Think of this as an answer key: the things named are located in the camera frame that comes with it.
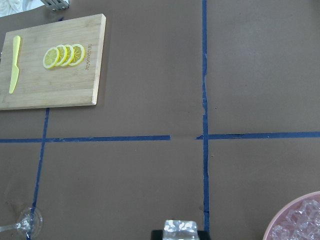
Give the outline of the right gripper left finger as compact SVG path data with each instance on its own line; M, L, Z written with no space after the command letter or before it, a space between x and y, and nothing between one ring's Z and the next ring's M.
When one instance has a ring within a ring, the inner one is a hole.
M151 240L163 240L163 230L152 230Z

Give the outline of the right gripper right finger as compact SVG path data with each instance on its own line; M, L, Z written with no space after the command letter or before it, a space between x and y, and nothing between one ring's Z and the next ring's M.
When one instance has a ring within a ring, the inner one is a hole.
M205 230L198 230L197 235L199 240L210 240L210 233Z

